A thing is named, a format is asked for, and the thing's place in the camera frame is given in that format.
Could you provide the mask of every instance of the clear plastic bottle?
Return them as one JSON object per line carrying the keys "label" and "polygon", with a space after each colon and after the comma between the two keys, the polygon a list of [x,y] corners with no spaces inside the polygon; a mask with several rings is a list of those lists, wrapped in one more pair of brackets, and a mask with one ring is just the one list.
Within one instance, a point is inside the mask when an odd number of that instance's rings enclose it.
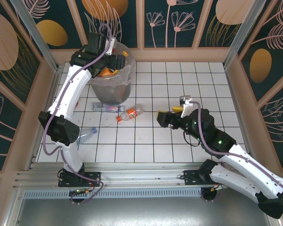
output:
{"label": "clear plastic bottle", "polygon": [[130,109],[128,109],[125,113],[121,114],[117,117],[117,121],[129,121],[130,119],[135,118],[138,115],[143,113],[143,109],[141,105],[136,105]]}
{"label": "clear plastic bottle", "polygon": [[76,140],[76,145],[79,146],[80,144],[85,143],[87,140],[89,140],[95,133],[98,131],[96,128],[83,128],[81,129],[81,135]]}
{"label": "clear plastic bottle", "polygon": [[94,112],[124,112],[125,111],[125,106],[109,106],[102,104],[101,102],[94,102],[92,103],[92,110]]}

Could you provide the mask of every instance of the purple cable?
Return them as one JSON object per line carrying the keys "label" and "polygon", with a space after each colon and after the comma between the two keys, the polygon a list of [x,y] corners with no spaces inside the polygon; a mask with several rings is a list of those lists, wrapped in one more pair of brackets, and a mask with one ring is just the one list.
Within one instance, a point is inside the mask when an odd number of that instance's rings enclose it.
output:
{"label": "purple cable", "polygon": [[94,196],[96,196],[96,195],[100,192],[100,190],[102,190],[102,188],[103,188],[103,186],[104,186],[104,183],[103,183],[102,181],[100,181],[100,180],[94,180],[94,179],[91,179],[91,178],[87,178],[87,177],[85,177],[85,176],[83,176],[83,175],[81,175],[81,174],[78,174],[70,165],[68,165],[68,163],[67,163],[67,161],[66,161],[66,159],[65,159],[65,157],[64,157],[63,151],[61,152],[61,156],[62,156],[63,162],[64,162],[64,163],[68,166],[68,168],[69,168],[74,174],[76,174],[78,177],[81,177],[81,178],[83,178],[83,179],[85,179],[85,180],[88,180],[88,181],[93,181],[93,182],[96,182],[96,183],[100,183],[100,184],[101,184],[100,188],[99,188],[92,196],[90,196],[88,199],[84,199],[83,201],[81,201],[81,202],[79,202],[79,203],[74,202],[73,199],[72,199],[75,194],[73,194],[73,195],[70,197],[70,200],[71,200],[72,204],[75,204],[75,203],[76,203],[77,205],[80,205],[80,204],[84,204],[84,203],[90,201]]}
{"label": "purple cable", "polygon": [[[201,122],[201,106],[200,106],[200,103],[197,102],[197,101],[191,101],[191,103],[193,104],[197,104],[198,106],[198,122]],[[239,154],[235,154],[235,153],[226,153],[226,152],[216,152],[214,150],[212,150],[206,143],[205,139],[204,139],[204,136],[203,136],[203,132],[202,132],[202,128],[201,128],[201,123],[198,123],[198,129],[199,129],[199,134],[200,134],[200,138],[202,140],[202,143],[203,145],[205,146],[205,148],[213,153],[213,154],[218,154],[218,155],[231,155],[231,156],[235,156],[235,157],[238,157],[238,158],[241,158],[247,162],[249,162],[250,164],[252,164],[253,166],[255,166],[257,169],[259,169],[262,173],[264,173],[267,177],[269,177],[272,181],[274,181],[277,185],[279,185],[281,188],[283,188],[283,185],[277,181],[275,178],[273,178],[271,175],[269,175],[269,173],[267,173],[262,167],[260,167],[258,164],[256,164],[255,162],[253,162],[252,160],[242,156],[242,155],[239,155]]]}
{"label": "purple cable", "polygon": [[71,78],[69,79],[68,83],[66,84],[65,88],[63,89],[62,93],[61,93],[61,97],[60,99],[58,100],[58,103],[57,103],[57,106],[56,106],[56,109],[54,110],[54,112],[52,113],[52,116],[49,118],[46,126],[45,126],[45,129],[44,129],[44,134],[43,134],[43,150],[45,152],[46,155],[53,155],[58,149],[62,149],[62,146],[58,146],[56,147],[51,153],[49,153],[46,149],[46,134],[47,134],[47,131],[48,131],[48,128],[49,128],[49,125],[51,124],[51,121],[53,120],[53,118],[55,117],[55,115],[57,114],[58,110],[59,110],[59,107],[60,107],[60,104],[62,102],[62,99],[69,87],[69,85],[71,84],[72,80],[75,78],[75,76],[81,72],[82,70],[85,70],[86,68],[90,67],[91,65],[93,65],[94,63],[96,63],[99,59],[101,59],[105,54],[106,52],[108,51],[108,49],[110,48],[110,44],[111,44],[111,40],[112,40],[112,30],[111,28],[109,27],[108,24],[101,24],[100,27],[99,27],[99,30],[101,30],[101,28],[103,26],[106,26],[108,28],[108,32],[109,32],[109,41],[108,41],[108,45],[107,47],[105,48],[105,50],[96,58],[94,59],[93,61],[91,61],[90,63],[86,64],[85,66],[81,67],[79,70],[77,70],[73,76],[71,76]]}

